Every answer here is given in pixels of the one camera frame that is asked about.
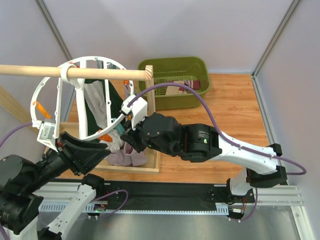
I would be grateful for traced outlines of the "teal clothes peg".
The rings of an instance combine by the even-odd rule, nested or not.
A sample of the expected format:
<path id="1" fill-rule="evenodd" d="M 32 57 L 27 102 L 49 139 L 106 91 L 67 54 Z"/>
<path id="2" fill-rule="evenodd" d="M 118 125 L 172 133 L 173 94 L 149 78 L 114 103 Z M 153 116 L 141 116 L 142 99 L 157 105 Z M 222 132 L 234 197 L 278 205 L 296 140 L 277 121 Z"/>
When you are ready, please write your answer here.
<path id="1" fill-rule="evenodd" d="M 115 130 L 118 132 L 119 135 L 125 134 L 125 129 L 121 122 L 115 126 Z"/>

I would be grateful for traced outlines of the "maroon striped sock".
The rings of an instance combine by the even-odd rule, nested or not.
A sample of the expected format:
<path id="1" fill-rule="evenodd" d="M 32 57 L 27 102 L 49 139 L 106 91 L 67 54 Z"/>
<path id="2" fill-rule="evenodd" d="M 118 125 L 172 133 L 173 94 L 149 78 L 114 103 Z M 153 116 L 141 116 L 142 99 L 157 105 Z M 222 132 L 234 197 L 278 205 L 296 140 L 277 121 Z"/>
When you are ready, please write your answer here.
<path id="1" fill-rule="evenodd" d="M 200 89 L 200 81 L 199 80 L 175 80 L 174 83 L 176 84 L 183 84 L 192 88 L 193 90 Z"/>

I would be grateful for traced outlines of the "white round clip hanger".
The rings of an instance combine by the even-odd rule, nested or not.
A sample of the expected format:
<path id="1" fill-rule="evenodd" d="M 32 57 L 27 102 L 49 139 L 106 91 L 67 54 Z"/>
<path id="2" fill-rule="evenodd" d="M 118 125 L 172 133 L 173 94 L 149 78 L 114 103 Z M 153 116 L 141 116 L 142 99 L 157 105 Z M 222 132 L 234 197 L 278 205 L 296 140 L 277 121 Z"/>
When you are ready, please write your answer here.
<path id="1" fill-rule="evenodd" d="M 68 62 L 65 62 L 60 65 L 64 71 L 75 68 L 76 63 L 79 63 L 79 68 L 86 68 L 87 69 L 87 62 L 88 61 L 95 61 L 97 63 L 101 63 L 101 66 L 103 69 L 108 69 L 109 65 L 116 66 L 118 70 L 126 70 L 126 68 L 118 63 L 115 60 L 102 57 L 102 56 L 82 56 L 75 59 L 72 59 Z M 31 98 L 30 103 L 30 115 L 31 120 L 40 120 L 44 122 L 45 120 L 49 120 L 45 118 L 37 109 L 35 106 L 32 105 L 34 101 L 37 101 L 38 95 L 42 88 L 45 86 L 47 81 L 50 79 L 50 77 L 45 77 L 42 79 L 42 81 L 39 83 L 39 85 L 36 87 L 33 96 Z M 61 118 L 61 103 L 62 103 L 62 88 L 63 83 L 69 83 L 71 84 L 75 89 L 75 98 L 76 98 L 76 104 L 77 104 L 77 113 L 78 113 L 78 120 L 79 120 L 79 138 L 84 141 L 91 141 L 94 139 L 97 139 L 98 137 L 107 134 L 109 131 L 114 129 L 117 124 L 119 124 L 123 119 L 124 115 L 120 115 L 116 120 L 112 120 L 111 117 L 111 100 L 110 100 L 110 94 L 109 94 L 109 79 L 104 79 L 105 81 L 105 103 L 106 103 L 106 128 L 102 129 L 101 131 L 98 131 L 92 135 L 88 135 L 88 121 L 87 121 L 87 113 L 86 113 L 86 107 L 85 107 L 85 78 L 70 78 L 67 77 L 67 74 L 65 72 L 61 73 L 61 76 L 58 77 L 58 84 L 57 84 L 57 100 L 56 100 L 56 109 L 54 112 L 54 122 L 59 124 L 60 129 L 60 118 Z"/>

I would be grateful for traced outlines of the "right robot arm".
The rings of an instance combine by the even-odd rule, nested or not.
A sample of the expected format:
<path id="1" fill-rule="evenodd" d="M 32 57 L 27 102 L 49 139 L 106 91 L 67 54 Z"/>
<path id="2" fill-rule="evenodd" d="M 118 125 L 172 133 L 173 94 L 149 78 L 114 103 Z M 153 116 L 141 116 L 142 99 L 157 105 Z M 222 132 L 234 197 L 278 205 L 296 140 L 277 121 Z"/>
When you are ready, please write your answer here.
<path id="1" fill-rule="evenodd" d="M 180 124 L 172 116 L 153 113 L 137 124 L 127 121 L 120 137 L 138 153 L 150 148 L 191 163 L 228 162 L 243 167 L 227 180 L 232 196 L 244 196 L 252 188 L 272 188 L 287 180 L 285 167 L 274 159 L 281 147 L 260 147 L 221 136 L 213 126 L 202 123 Z"/>

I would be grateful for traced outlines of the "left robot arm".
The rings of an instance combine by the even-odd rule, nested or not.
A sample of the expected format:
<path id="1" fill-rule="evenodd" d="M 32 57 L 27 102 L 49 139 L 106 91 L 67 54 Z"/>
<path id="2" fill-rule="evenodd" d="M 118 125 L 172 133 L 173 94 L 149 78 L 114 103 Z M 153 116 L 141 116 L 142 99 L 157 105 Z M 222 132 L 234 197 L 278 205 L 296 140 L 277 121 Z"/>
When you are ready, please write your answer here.
<path id="1" fill-rule="evenodd" d="M 85 206 L 101 195 L 104 179 L 91 171 L 111 151 L 105 143 L 79 140 L 63 132 L 54 140 L 51 154 L 37 163 L 18 155 L 9 155 L 1 163 L 10 160 L 17 163 L 13 174 L 0 188 L 0 233 L 5 240 L 65 240 Z M 47 227 L 37 230 L 42 196 L 35 192 L 71 170 L 83 175 L 81 184 L 70 204 Z"/>

